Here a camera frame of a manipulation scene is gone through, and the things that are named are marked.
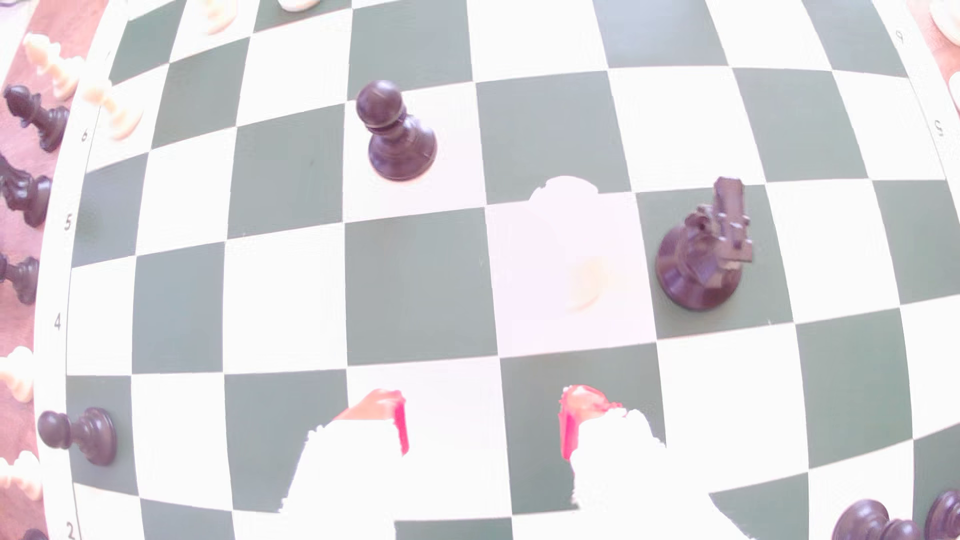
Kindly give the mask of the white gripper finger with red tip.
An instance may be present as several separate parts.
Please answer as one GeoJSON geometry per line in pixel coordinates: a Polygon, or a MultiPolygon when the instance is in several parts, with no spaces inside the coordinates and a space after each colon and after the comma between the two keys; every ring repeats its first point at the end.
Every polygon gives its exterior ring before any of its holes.
{"type": "Polygon", "coordinates": [[[308,432],[281,504],[289,539],[396,539],[405,403],[376,388],[308,432]]]}
{"type": "Polygon", "coordinates": [[[638,409],[585,384],[562,389],[560,452],[577,516],[563,539],[749,539],[638,409]]]}

